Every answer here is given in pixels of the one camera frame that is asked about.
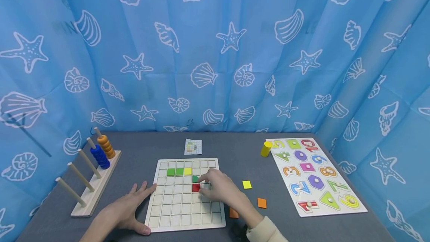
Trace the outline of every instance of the left hand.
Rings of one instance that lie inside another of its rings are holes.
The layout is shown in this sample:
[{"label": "left hand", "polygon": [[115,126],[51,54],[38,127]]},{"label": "left hand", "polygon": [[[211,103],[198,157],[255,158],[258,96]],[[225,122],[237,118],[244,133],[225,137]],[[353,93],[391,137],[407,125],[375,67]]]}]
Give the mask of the left hand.
[{"label": "left hand", "polygon": [[135,183],[130,192],[117,199],[100,211],[100,217],[115,219],[115,226],[120,229],[130,229],[143,236],[149,236],[151,229],[136,220],[136,209],[150,194],[155,191],[156,184],[146,188],[147,182],[144,181],[139,190]]}]

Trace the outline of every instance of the green triangle piece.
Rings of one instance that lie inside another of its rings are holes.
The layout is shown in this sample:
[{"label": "green triangle piece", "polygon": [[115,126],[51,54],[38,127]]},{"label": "green triangle piece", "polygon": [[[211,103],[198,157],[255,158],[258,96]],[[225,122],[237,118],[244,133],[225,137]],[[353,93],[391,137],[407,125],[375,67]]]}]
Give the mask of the green triangle piece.
[{"label": "green triangle piece", "polygon": [[333,196],[331,195],[331,193],[329,191],[326,191],[323,196],[320,198],[320,202],[323,203],[324,205],[327,205],[331,208],[334,208],[336,210],[340,210],[339,205],[336,203],[336,201],[334,200]]},{"label": "green triangle piece", "polygon": [[289,156],[290,156],[290,154],[288,153],[288,152],[284,152],[284,153],[275,153],[275,155],[277,156],[277,157],[279,157],[279,158],[281,158],[282,160],[284,160],[285,162],[290,162],[290,160],[289,160]]}]

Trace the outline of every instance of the sleeve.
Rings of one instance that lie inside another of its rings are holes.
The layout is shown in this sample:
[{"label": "sleeve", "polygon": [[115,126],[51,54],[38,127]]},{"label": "sleeve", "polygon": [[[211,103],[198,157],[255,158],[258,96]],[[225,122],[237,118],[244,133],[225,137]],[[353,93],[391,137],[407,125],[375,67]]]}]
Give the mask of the sleeve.
[{"label": "sleeve", "polygon": [[254,229],[248,230],[246,237],[249,242],[288,242],[268,217],[264,217]]}]

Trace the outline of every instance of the right hand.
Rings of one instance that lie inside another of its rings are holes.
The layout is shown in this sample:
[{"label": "right hand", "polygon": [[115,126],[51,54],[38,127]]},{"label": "right hand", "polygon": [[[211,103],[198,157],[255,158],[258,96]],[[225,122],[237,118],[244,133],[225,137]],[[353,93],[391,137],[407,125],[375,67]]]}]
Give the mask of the right hand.
[{"label": "right hand", "polygon": [[197,180],[198,183],[203,181],[210,182],[212,189],[200,189],[199,193],[212,201],[220,201],[230,207],[235,207],[243,198],[248,200],[235,183],[217,169],[210,168],[206,174]]}]

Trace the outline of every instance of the orange tile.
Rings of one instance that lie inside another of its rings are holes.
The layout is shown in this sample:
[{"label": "orange tile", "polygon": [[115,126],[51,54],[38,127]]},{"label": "orange tile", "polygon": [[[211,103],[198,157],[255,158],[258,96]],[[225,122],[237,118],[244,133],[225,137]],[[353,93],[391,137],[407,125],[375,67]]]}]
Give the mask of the orange tile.
[{"label": "orange tile", "polygon": [[266,204],[266,199],[262,199],[262,198],[257,198],[257,205],[259,208],[268,208],[267,204]]},{"label": "orange tile", "polygon": [[236,210],[230,208],[230,218],[232,219],[239,219],[239,214],[236,212]]}]

